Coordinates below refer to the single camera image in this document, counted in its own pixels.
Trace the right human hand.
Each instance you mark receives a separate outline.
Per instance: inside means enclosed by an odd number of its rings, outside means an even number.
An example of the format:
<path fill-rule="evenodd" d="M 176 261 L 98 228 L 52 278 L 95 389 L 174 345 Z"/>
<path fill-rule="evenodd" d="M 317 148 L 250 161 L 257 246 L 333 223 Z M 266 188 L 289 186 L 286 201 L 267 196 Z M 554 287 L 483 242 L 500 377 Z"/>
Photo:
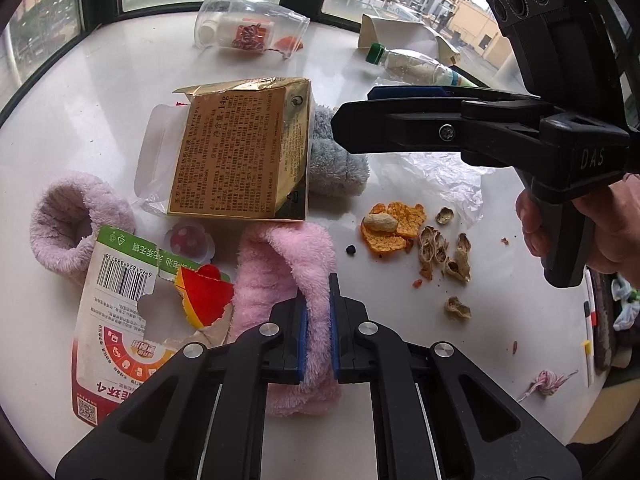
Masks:
<path fill-rule="evenodd" d="M 639 176 L 626 174 L 608 188 L 599 188 L 573 200 L 578 211 L 594 222 L 593 245 L 587 260 L 590 269 L 620 274 L 634 288 L 639 287 L 640 210 Z M 529 252 L 542 258 L 550 240 L 542 227 L 541 213 L 527 191 L 515 203 Z"/>

